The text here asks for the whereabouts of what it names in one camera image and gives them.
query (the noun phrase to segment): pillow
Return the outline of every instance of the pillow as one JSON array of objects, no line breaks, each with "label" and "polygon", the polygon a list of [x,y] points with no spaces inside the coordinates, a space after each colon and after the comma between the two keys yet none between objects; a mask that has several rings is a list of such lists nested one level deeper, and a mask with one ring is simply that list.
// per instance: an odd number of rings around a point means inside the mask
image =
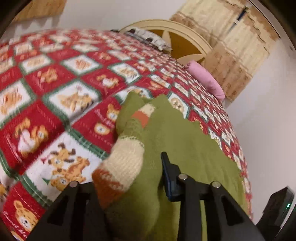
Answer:
[{"label": "pillow", "polygon": [[191,60],[185,67],[187,71],[201,83],[217,100],[222,102],[225,98],[224,92],[214,77],[199,63]]},{"label": "pillow", "polygon": [[171,46],[168,45],[161,37],[148,30],[137,28],[134,26],[129,26],[126,28],[126,30],[133,35],[141,37],[143,40],[148,42],[148,44],[151,43],[152,45],[156,46],[160,51],[171,48]]}]

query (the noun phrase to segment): silver rivet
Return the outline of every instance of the silver rivet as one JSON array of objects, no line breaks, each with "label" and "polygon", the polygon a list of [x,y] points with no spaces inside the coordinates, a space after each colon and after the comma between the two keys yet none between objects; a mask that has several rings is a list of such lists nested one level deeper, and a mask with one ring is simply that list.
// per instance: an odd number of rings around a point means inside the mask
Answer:
[{"label": "silver rivet", "polygon": [[74,187],[76,187],[78,185],[78,182],[77,181],[72,181],[72,182],[70,182],[69,185],[70,185],[70,187],[74,188]]},{"label": "silver rivet", "polygon": [[180,180],[186,180],[188,178],[188,176],[186,174],[183,174],[183,173],[179,174],[178,177],[179,177]]},{"label": "silver rivet", "polygon": [[219,187],[221,187],[221,183],[218,181],[214,181],[214,182],[212,182],[212,186],[215,188],[219,188]]}]

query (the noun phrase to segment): white wall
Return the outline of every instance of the white wall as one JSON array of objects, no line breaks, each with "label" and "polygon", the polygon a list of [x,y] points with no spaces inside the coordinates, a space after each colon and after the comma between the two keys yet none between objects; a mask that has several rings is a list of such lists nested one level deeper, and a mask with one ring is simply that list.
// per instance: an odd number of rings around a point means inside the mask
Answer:
[{"label": "white wall", "polygon": [[121,29],[144,19],[169,19],[186,0],[68,0],[61,16],[13,23],[2,39],[47,28]]},{"label": "white wall", "polygon": [[282,41],[227,112],[248,162],[257,223],[273,192],[296,192],[296,60]]}]

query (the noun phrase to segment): red blanket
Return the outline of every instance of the red blanket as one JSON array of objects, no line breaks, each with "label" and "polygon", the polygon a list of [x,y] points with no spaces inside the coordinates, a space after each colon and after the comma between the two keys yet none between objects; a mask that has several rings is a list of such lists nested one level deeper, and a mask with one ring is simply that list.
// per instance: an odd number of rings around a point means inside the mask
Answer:
[{"label": "red blanket", "polygon": [[199,121],[242,171],[250,203],[247,163],[222,105],[175,59],[131,37],[48,30],[11,39],[0,45],[0,83],[1,218],[19,240],[69,182],[92,181],[129,91],[164,93]]}]

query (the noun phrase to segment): curtain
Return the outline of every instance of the curtain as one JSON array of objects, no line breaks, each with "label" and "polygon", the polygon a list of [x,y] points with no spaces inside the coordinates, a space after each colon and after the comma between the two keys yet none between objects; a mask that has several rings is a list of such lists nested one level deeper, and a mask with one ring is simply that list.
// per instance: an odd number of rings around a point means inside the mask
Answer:
[{"label": "curtain", "polygon": [[250,82],[279,38],[246,0],[188,0],[171,20],[192,28],[213,47],[202,65],[230,101]]}]

